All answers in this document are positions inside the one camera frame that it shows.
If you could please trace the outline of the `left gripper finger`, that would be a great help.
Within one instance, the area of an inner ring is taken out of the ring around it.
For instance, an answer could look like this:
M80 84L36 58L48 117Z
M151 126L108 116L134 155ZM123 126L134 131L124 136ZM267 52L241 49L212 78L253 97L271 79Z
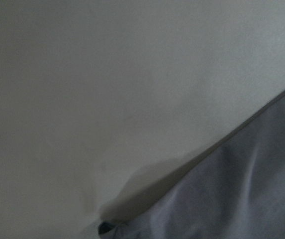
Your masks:
M113 236L117 229L117 224L110 222L102 222L98 226L98 235L99 236Z

